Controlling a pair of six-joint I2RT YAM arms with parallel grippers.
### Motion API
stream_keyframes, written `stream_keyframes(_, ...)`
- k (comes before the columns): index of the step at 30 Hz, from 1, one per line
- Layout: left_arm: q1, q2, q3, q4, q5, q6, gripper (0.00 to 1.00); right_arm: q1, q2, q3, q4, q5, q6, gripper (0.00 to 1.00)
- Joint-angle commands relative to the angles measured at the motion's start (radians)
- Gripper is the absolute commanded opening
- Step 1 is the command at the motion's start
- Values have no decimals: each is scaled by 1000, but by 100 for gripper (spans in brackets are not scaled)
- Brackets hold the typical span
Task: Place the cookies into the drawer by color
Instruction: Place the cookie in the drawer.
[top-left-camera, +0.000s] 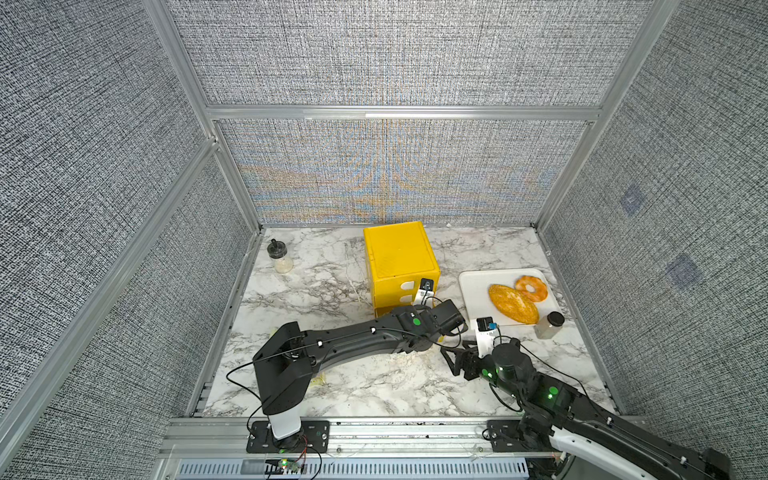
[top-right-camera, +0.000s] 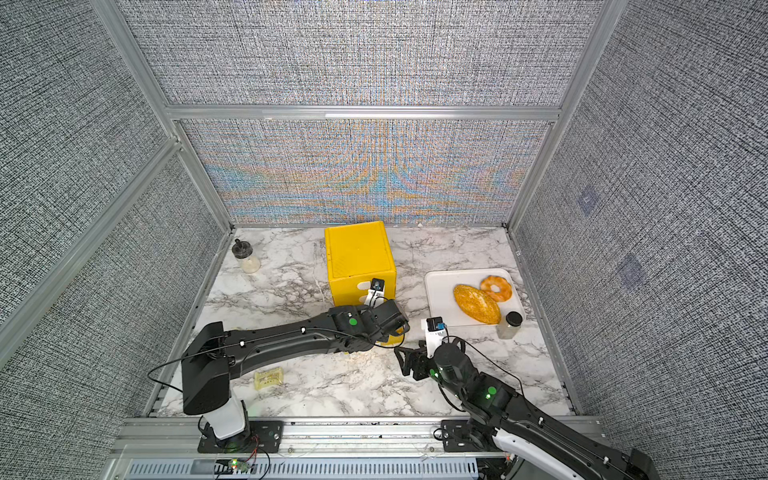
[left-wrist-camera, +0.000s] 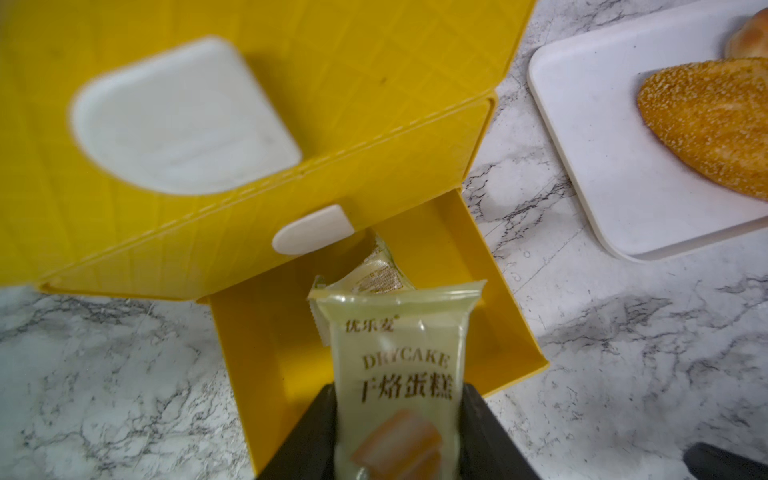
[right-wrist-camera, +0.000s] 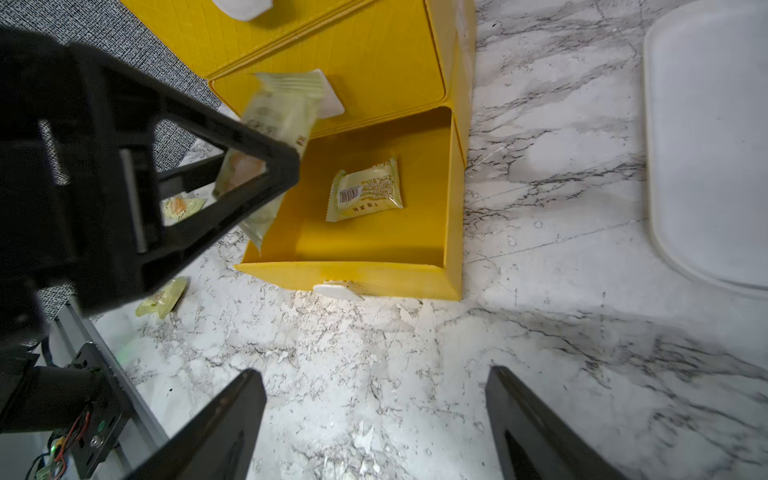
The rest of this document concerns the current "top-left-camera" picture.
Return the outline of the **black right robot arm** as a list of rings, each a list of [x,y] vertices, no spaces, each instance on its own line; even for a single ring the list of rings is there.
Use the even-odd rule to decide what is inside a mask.
[[[486,428],[496,451],[560,452],[622,479],[731,479],[727,455],[701,452],[657,437],[592,401],[587,393],[536,369],[537,358],[516,338],[484,357],[466,343],[443,347],[455,376],[480,379],[513,397],[521,418],[491,421]]]

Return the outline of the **yellow plastic drawer cabinet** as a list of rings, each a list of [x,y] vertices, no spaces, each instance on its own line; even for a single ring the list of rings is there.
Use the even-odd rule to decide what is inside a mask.
[[[422,278],[440,280],[440,267],[422,222],[363,229],[372,305],[376,316],[411,305]]]

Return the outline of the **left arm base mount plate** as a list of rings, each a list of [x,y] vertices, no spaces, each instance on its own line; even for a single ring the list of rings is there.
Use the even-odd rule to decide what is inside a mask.
[[[330,422],[324,420],[302,420],[300,429],[284,438],[273,435],[271,424],[253,421],[245,450],[248,454],[266,453],[326,453],[330,440]]]

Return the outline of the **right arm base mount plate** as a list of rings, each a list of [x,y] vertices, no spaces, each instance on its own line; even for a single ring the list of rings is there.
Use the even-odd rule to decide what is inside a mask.
[[[483,437],[495,453],[554,452],[547,431],[527,420],[488,420]]]

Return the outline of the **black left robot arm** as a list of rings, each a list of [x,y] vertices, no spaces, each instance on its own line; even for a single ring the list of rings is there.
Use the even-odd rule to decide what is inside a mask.
[[[464,324],[455,304],[444,301],[435,307],[395,307],[375,319],[330,330],[282,325],[252,357],[273,438],[283,440],[302,430],[300,404],[322,371],[374,355],[425,351]]]

